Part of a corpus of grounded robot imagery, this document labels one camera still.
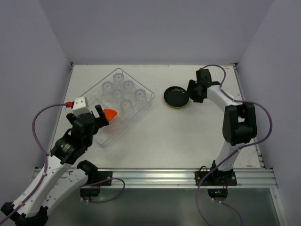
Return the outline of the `black round plate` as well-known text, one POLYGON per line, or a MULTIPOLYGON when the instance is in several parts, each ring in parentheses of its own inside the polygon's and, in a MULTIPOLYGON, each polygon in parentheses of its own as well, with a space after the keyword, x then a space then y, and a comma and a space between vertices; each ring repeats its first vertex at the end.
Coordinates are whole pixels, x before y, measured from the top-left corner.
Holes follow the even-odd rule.
POLYGON ((172 106, 183 106, 189 102, 187 91, 178 86, 167 88, 163 94, 164 101, 172 106))

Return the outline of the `green round plate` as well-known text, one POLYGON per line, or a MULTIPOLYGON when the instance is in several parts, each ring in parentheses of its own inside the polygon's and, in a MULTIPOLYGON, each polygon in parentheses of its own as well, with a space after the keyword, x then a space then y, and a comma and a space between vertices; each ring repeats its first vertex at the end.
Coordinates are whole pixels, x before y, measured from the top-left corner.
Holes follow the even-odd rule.
POLYGON ((188 104, 183 105, 183 106, 172 106, 172 105, 167 104, 167 106, 169 106, 169 107, 171 107, 171 108, 173 108, 173 109, 182 109, 182 108, 185 108, 187 105, 188 105, 188 104))

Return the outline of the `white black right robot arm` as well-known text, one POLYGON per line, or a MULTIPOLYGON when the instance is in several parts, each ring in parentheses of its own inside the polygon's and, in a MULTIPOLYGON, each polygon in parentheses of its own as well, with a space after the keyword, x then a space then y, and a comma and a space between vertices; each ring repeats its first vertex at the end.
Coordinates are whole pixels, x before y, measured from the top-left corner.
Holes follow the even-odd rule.
POLYGON ((257 136, 257 123, 254 104, 243 104, 221 88, 218 81, 212 81, 208 69, 196 71, 196 80, 190 80, 187 87, 188 97, 196 103, 209 99, 224 113, 222 135, 224 144, 212 167, 217 172, 233 170, 238 157, 238 148, 257 136))

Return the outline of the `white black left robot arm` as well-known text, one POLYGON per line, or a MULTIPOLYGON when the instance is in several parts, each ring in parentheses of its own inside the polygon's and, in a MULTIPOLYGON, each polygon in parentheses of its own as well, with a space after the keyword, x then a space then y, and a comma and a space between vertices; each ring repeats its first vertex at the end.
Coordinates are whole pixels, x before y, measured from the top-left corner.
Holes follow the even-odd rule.
POLYGON ((75 103, 71 102, 65 106, 72 108, 66 116, 72 127, 56 141, 50 154, 44 154, 45 164, 30 186, 15 201, 6 202, 1 207, 6 218, 17 226, 45 225, 52 207, 77 187, 98 180, 97 167, 84 160, 65 181, 58 183, 61 176, 92 145, 98 130, 109 125, 100 105, 95 106, 97 117, 86 106, 76 108, 75 103))

